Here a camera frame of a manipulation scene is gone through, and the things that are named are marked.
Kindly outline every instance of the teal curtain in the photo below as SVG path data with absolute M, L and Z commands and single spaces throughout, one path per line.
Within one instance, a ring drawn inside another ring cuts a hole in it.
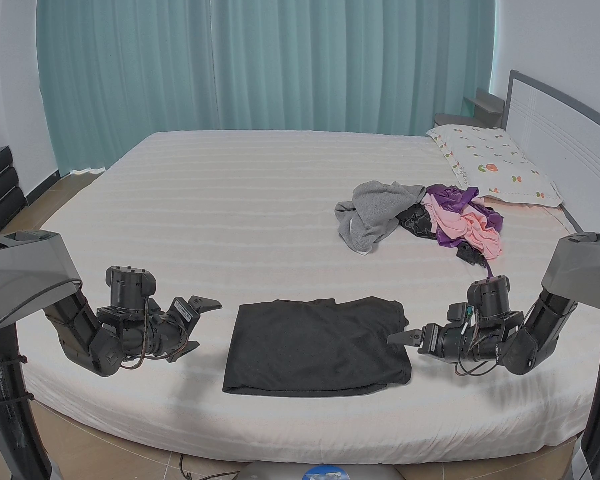
M 62 173 L 147 135 L 422 135 L 488 89 L 495 0 L 38 0 L 40 89 Z

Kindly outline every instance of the gray headboard frame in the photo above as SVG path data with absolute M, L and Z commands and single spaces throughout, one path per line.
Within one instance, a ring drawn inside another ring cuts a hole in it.
M 576 110 L 577 112 L 579 112 L 580 114 L 582 114 L 583 116 L 587 117 L 588 119 L 592 120 L 594 123 L 600 126 L 600 112 L 598 112 L 597 110 L 593 110 L 593 108 L 591 108 L 590 106 L 585 105 L 583 102 L 576 100 L 576 98 L 573 98 L 572 96 L 569 96 L 568 94 L 565 94 L 564 92 L 551 87 L 551 85 L 547 85 L 543 82 L 540 82 L 540 80 L 536 80 L 535 78 L 531 78 L 530 76 L 524 75 L 519 71 L 512 69 L 509 73 L 509 88 L 507 91 L 507 101 L 505 103 L 504 113 L 502 116 L 503 129 L 507 129 L 507 121 L 509 120 L 509 109 L 511 107 L 511 93 L 513 89 L 514 80 L 520 80 L 520 82 L 529 85 L 535 89 L 538 89 L 538 91 L 544 92 L 545 94 L 560 101 L 561 103 L 564 103 L 568 107 L 573 108 L 574 110 Z M 569 222 L 571 222 L 571 224 L 574 226 L 574 228 L 578 232 L 581 232 L 582 228 L 572 217 L 572 215 L 568 212 L 568 210 L 563 205 L 560 205 L 560 208 L 566 215 Z

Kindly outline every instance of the bed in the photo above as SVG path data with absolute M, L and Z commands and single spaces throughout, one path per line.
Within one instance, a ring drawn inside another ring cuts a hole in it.
M 566 104 L 559 93 L 515 76 L 507 130 L 524 138 L 519 145 L 536 164 L 544 166 L 534 140 L 554 140 L 556 130 L 569 123 L 589 120 L 586 126 L 600 133 L 600 124 L 582 108 L 568 105 L 569 119 L 554 119 L 549 134 L 535 131 L 536 117 L 551 121 Z M 582 136 L 569 136 L 582 143 Z M 535 451 L 582 430 L 600 343 L 600 311 L 582 305 L 553 356 L 522 377 L 499 368 L 485 377 L 460 378 L 448 364 L 410 349 L 409 384 L 366 396 L 222 393 L 241 303 L 375 295 L 402 302 L 411 326 L 423 326 L 444 322 L 448 304 L 465 300 L 469 284 L 485 276 L 454 250 L 401 228 L 367 256 L 348 249 L 336 231 L 333 208 L 371 179 L 456 182 L 430 138 L 303 131 L 147 137 L 44 228 L 62 234 L 92 308 L 109 303 L 106 268 L 130 264 L 154 274 L 155 299 L 163 308 L 175 296 L 197 294 L 220 300 L 224 309 L 203 315 L 193 336 L 201 346 L 193 353 L 174 364 L 145 362 L 107 379 L 65 359 L 53 327 L 38 312 L 18 324 L 29 358 L 27 387 L 42 403 L 113 435 L 222 460 L 467 460 Z M 595 185 L 600 178 L 582 179 Z M 556 183 L 577 226 L 588 210 Z M 510 277 L 512 308 L 526 311 L 541 289 L 556 241 L 573 232 L 574 224 L 560 208 L 492 206 L 504 216 L 504 254 L 491 266 L 494 274 Z

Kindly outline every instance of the pillow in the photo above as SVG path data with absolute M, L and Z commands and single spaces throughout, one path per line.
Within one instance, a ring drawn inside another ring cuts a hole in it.
M 445 124 L 427 132 L 438 144 L 461 188 L 478 187 L 480 196 L 507 203 L 555 208 L 558 190 L 501 128 Z

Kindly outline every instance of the blue circular sticker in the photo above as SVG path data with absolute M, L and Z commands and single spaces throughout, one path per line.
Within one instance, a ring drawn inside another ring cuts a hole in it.
M 346 471 L 336 466 L 316 466 L 309 469 L 302 480 L 351 480 Z

